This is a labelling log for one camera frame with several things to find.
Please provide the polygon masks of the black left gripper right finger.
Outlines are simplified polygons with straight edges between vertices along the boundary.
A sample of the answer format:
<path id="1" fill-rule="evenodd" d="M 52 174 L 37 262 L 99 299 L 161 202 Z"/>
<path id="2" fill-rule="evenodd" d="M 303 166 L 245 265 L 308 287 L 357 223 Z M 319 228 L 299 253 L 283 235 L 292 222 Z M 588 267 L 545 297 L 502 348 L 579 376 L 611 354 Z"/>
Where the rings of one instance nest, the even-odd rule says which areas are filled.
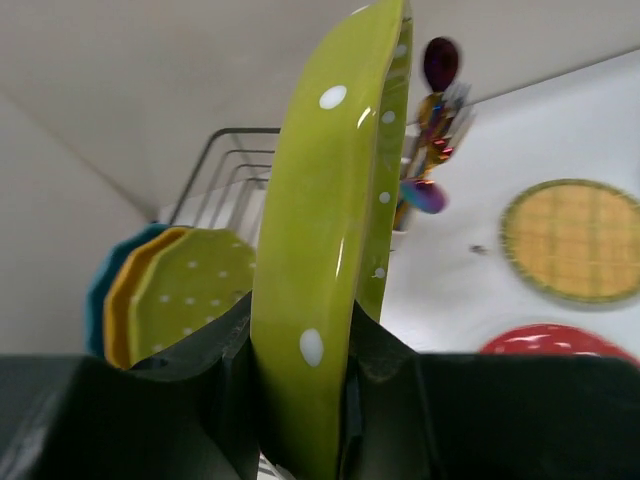
<path id="1" fill-rule="evenodd" d="M 635 479 L 639 370 L 595 356 L 418 353 L 355 307 L 343 479 Z"/>

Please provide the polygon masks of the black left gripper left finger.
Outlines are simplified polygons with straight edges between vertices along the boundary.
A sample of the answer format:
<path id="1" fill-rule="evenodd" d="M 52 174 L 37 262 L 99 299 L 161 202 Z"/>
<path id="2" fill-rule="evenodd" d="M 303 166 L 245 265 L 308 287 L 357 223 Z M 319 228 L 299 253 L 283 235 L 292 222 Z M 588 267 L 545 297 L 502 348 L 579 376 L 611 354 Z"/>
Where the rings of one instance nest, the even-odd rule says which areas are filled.
<path id="1" fill-rule="evenodd" d="M 253 479 L 251 301 L 121 370 L 93 356 L 1 359 L 5 479 Z"/>

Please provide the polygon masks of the yellow polka dot bowl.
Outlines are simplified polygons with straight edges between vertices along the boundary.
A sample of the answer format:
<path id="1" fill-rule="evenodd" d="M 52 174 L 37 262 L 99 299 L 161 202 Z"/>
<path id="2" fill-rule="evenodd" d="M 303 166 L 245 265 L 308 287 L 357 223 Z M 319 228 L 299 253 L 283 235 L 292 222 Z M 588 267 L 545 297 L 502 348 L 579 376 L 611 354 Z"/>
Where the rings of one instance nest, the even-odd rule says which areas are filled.
<path id="1" fill-rule="evenodd" d="M 153 223 L 116 246 L 116 256 L 109 263 L 114 267 L 115 275 L 108 282 L 102 301 L 104 354 L 112 365 L 121 369 L 132 365 L 128 330 L 129 307 L 135 299 L 135 292 L 153 258 L 187 231 L 188 227 Z"/>

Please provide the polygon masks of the green polka dot bowl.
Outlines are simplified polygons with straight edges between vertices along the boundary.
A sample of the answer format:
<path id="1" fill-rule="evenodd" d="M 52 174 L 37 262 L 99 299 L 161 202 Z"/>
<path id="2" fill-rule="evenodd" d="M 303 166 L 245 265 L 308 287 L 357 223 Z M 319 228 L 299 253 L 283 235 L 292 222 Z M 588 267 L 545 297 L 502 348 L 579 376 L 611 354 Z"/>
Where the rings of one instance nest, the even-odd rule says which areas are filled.
<path id="1" fill-rule="evenodd" d="M 279 135 L 250 338 L 261 448 L 297 479 L 338 477 L 353 308 L 381 311 L 412 27 L 406 1 L 346 17 L 307 61 Z"/>
<path id="2" fill-rule="evenodd" d="M 255 250 L 230 230 L 190 229 L 154 255 L 128 307 L 133 364 L 225 314 L 252 288 Z"/>

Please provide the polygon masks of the blue polka dot bowl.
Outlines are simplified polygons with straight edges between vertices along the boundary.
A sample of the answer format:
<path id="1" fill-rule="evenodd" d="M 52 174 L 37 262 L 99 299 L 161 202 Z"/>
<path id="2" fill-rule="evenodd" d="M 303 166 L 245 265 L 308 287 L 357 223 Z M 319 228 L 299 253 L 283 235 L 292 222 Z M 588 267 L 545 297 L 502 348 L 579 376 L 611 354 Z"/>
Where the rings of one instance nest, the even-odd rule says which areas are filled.
<path id="1" fill-rule="evenodd" d="M 104 301 L 129 254 L 166 230 L 162 223 L 150 223 L 135 235 L 114 245 L 102 261 L 85 297 L 84 343 L 88 353 L 105 358 L 103 314 Z"/>

